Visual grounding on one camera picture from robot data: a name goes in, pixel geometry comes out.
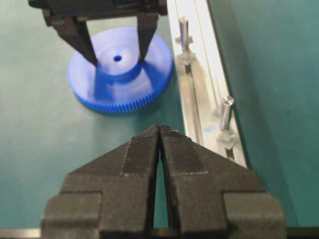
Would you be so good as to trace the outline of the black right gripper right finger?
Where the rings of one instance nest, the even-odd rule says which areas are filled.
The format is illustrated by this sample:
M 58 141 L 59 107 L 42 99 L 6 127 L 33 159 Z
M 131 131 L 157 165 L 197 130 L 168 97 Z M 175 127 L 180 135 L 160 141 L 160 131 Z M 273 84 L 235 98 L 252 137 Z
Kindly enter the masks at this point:
M 162 125 L 170 224 L 182 239 L 284 239 L 285 215 L 258 175 Z

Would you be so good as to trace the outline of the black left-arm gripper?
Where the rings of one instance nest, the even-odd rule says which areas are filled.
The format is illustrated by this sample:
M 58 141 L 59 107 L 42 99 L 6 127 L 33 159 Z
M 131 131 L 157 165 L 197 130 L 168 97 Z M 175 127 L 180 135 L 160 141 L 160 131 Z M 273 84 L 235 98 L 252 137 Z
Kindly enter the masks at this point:
M 159 15 L 167 15 L 165 0 L 29 0 L 28 4 L 45 11 L 50 16 L 49 25 L 57 34 L 94 66 L 98 61 L 86 21 L 137 16 L 140 63 L 143 64 Z

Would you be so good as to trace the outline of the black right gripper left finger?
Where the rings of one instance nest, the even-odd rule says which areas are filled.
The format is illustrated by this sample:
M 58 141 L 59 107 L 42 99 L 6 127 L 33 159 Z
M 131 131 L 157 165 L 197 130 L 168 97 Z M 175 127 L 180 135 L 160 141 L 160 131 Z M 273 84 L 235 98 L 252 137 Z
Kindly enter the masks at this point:
M 143 239 L 153 227 L 157 125 L 70 172 L 48 200 L 44 239 Z

